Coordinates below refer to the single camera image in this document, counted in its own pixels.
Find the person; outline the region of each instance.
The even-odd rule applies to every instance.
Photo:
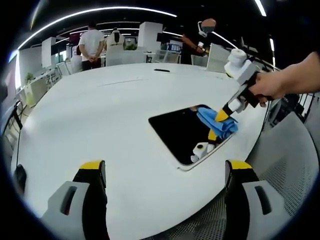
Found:
[[[105,50],[107,51],[123,51],[126,47],[125,37],[120,34],[119,30],[115,27],[105,40]]]
[[[74,74],[82,71],[82,56],[81,56],[81,51],[79,46],[76,47],[70,61],[71,61],[72,71]]]
[[[90,70],[101,67],[100,54],[104,49],[105,38],[102,32],[96,29],[96,24],[88,24],[88,31],[82,34],[79,48],[82,53],[82,70]]]
[[[216,21],[213,18],[207,18],[202,22],[205,27],[216,26]],[[205,52],[204,48],[209,47],[210,40],[207,38],[208,34],[203,32],[201,22],[192,22],[184,27],[184,34],[182,35],[182,50],[181,50],[181,63],[191,65],[191,55],[202,56]]]
[[[302,62],[281,71],[258,73],[256,83],[249,88],[266,106],[267,98],[279,99],[285,94],[306,94],[320,91],[320,51],[310,53]]]

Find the blue cloth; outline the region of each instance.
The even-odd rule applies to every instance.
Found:
[[[196,115],[201,122],[203,122],[208,128],[212,129],[215,135],[220,137],[222,140],[238,131],[237,120],[229,117],[224,121],[217,122],[215,121],[217,112],[210,108],[198,107]]]

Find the office desk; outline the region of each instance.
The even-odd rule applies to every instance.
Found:
[[[239,131],[187,172],[177,169],[148,119],[197,104],[218,110],[237,90],[238,83],[225,74],[172,63],[117,65],[65,76],[35,106],[21,132],[27,204],[41,217],[48,198],[72,181],[80,165],[105,160],[111,239],[142,239],[177,225],[222,190],[227,159],[248,157],[266,109],[249,106],[235,114]]]

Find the yellow stripe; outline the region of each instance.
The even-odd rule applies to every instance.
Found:
[[[211,128],[210,128],[210,131],[209,131],[208,139],[211,140],[211,141],[215,141],[217,139],[217,135],[215,134],[214,131],[212,131]]]
[[[252,166],[245,161],[228,160],[231,163],[232,169],[252,169]]]
[[[231,74],[229,74],[229,73],[227,73],[227,72],[225,72],[225,74],[226,74],[229,78],[233,79],[233,77],[231,76]]]
[[[221,109],[220,111],[218,111],[218,113],[215,116],[215,121],[216,122],[222,122],[224,120],[226,120],[229,116],[226,114],[226,112]]]
[[[102,160],[88,161],[81,165],[79,169],[99,169]]]

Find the wall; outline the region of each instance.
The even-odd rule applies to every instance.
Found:
[[[71,58],[72,58],[72,50],[71,50],[71,47],[70,46],[66,46],[65,47],[65,51],[66,51],[66,58],[67,59],[69,59],[69,60],[71,60]]]
[[[21,85],[25,85],[27,73],[37,74],[42,69],[42,47],[32,47],[19,52]]]
[[[140,25],[138,47],[155,52],[160,49],[161,42],[157,41],[158,33],[162,33],[163,25],[156,22],[144,22]]]
[[[56,43],[56,38],[55,37],[49,37],[48,39],[44,40],[42,42],[42,52],[41,52],[41,57],[42,57],[42,66],[44,68],[54,66],[55,62],[52,62],[52,57],[51,57],[51,46]]]

